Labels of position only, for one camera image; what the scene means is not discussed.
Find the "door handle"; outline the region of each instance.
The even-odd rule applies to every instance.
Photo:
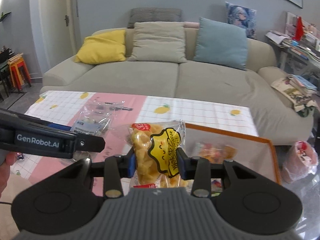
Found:
[[[66,21],[66,26],[69,26],[69,16],[65,15],[64,20]]]

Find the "gray striped pillow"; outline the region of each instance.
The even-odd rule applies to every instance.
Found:
[[[128,28],[136,22],[181,22],[181,10],[173,8],[134,8],[131,9]]]

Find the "pink trash bag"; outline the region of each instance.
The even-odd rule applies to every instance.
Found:
[[[316,174],[318,154],[305,141],[296,142],[287,153],[281,176],[288,183],[305,178],[309,173]]]

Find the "cable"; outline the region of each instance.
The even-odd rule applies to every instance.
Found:
[[[0,204],[11,205],[11,203],[9,203],[9,202],[1,202],[1,201],[0,201]]]

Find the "pink pillow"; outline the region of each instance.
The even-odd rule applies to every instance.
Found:
[[[199,29],[200,23],[193,23],[193,22],[184,22],[184,27],[185,28],[194,28],[194,29]]]

